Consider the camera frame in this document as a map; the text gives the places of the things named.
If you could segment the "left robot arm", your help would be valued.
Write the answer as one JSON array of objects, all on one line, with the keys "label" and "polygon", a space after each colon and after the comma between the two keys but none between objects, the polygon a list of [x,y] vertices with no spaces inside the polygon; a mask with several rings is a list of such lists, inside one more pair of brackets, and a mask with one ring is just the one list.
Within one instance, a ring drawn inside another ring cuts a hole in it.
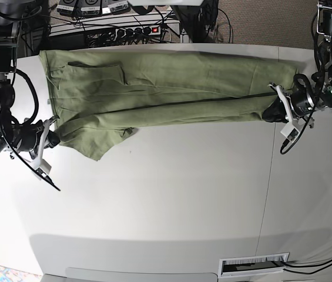
[{"label": "left robot arm", "polygon": [[316,71],[310,77],[294,75],[294,89],[281,91],[262,114],[266,122],[310,122],[314,112],[332,109],[332,1],[318,2],[311,35]]}]

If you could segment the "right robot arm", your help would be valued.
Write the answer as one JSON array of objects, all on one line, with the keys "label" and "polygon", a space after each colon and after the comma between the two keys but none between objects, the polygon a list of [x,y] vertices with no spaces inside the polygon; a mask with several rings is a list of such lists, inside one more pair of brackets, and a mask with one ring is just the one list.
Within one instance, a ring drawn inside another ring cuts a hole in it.
[{"label": "right robot arm", "polygon": [[[39,100],[30,78],[16,65],[18,41],[22,25],[42,13],[43,6],[36,1],[0,1],[0,153],[14,148],[35,157],[40,148],[53,148],[60,142],[45,122],[36,120]],[[14,78],[24,78],[34,102],[34,110],[24,122],[11,113],[15,102]]]}]

